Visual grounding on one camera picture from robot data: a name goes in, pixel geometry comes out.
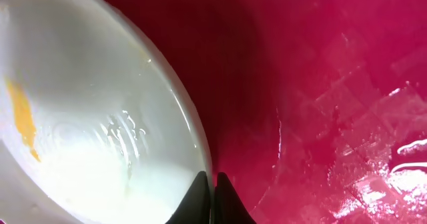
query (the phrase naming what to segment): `red table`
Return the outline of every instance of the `red table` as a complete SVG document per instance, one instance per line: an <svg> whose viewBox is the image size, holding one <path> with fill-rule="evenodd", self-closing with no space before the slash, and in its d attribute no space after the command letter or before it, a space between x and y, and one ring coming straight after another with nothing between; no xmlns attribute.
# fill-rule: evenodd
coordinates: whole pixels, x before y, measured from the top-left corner
<svg viewBox="0 0 427 224"><path fill-rule="evenodd" d="M106 0L259 224L427 223L427 0Z"/></svg>

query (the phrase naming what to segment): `orange stain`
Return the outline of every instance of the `orange stain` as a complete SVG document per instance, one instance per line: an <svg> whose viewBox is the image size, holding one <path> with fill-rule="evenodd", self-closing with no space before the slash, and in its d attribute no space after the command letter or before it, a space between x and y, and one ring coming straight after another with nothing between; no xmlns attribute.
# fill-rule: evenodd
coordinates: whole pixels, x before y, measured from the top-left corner
<svg viewBox="0 0 427 224"><path fill-rule="evenodd" d="M12 98L15 125L22 136L22 142L30 148L32 156L36 160L40 161L39 154L37 154L37 151L34 148L36 128L34 126L29 100L25 96L22 87L18 84L6 80L6 87Z"/></svg>

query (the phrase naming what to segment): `white ceramic surface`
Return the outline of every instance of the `white ceramic surface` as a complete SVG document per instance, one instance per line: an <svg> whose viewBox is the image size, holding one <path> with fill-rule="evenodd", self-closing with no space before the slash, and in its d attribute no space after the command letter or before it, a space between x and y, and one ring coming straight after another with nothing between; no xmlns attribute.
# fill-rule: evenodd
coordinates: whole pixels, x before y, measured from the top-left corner
<svg viewBox="0 0 427 224"><path fill-rule="evenodd" d="M165 223L210 174L183 85L102 0L0 0L0 74L0 219ZM30 102L40 161L7 81Z"/></svg>

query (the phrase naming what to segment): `yellow food residue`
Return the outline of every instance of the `yellow food residue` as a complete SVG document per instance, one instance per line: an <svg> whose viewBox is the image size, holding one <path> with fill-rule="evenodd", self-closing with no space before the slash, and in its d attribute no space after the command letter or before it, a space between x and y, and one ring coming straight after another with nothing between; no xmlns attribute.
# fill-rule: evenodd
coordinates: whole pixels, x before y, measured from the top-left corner
<svg viewBox="0 0 427 224"><path fill-rule="evenodd" d="M24 90L18 84L6 80L7 90L12 98L13 112L15 114L15 125L22 136L22 142L30 148L32 156L40 161L39 154L34 148L36 128L34 126L31 106Z"/></svg>

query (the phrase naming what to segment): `pink surface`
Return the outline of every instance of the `pink surface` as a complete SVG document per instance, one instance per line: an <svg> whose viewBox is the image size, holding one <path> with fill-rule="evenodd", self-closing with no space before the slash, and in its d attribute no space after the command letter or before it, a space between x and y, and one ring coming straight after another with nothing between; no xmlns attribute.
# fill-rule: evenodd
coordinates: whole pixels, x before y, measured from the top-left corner
<svg viewBox="0 0 427 224"><path fill-rule="evenodd" d="M106 1L258 223L427 223L427 0Z"/></svg>

